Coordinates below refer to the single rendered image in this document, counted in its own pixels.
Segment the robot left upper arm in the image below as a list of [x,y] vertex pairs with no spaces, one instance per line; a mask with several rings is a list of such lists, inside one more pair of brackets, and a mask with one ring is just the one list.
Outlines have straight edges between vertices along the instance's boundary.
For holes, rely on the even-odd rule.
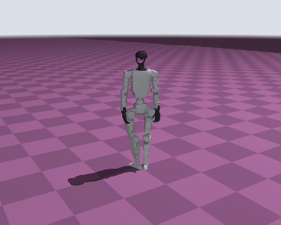
[[132,70],[126,70],[123,74],[123,90],[124,90],[124,94],[128,94],[129,93],[129,81],[130,81],[130,77],[132,76]]

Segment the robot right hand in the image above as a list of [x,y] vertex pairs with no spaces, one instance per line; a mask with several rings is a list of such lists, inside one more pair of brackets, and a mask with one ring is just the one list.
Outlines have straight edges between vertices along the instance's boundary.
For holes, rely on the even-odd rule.
[[[160,110],[160,106],[158,105],[157,109],[155,109],[155,114],[154,114],[155,120],[153,122],[159,122],[159,120],[160,120],[160,112],[159,112],[159,110]],[[154,118],[154,116],[152,118]]]

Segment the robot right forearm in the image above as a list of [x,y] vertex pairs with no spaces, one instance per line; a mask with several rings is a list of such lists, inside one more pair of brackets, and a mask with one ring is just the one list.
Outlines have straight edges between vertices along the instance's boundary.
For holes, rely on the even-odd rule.
[[160,106],[160,104],[159,104],[159,92],[153,94],[153,98],[154,98],[154,101],[153,101],[153,103],[154,103],[154,108],[157,109],[157,106],[158,106],[158,105]]

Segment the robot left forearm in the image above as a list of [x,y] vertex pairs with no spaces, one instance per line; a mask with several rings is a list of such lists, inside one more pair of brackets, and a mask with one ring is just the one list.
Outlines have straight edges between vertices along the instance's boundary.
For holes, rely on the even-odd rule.
[[126,102],[127,102],[127,95],[124,95],[123,88],[121,89],[121,111],[123,111],[123,107],[126,108]]

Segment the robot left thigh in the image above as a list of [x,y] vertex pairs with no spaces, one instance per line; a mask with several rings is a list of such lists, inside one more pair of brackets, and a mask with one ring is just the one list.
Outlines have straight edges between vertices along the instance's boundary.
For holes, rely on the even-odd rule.
[[130,122],[130,124],[125,123],[125,127],[126,127],[127,134],[129,136],[129,139],[131,139],[132,137],[135,138],[136,144],[138,144],[140,141],[140,138],[139,138],[139,136],[135,135],[135,123],[134,123],[135,114],[136,114],[136,109],[134,107],[126,110],[126,119],[128,122]]

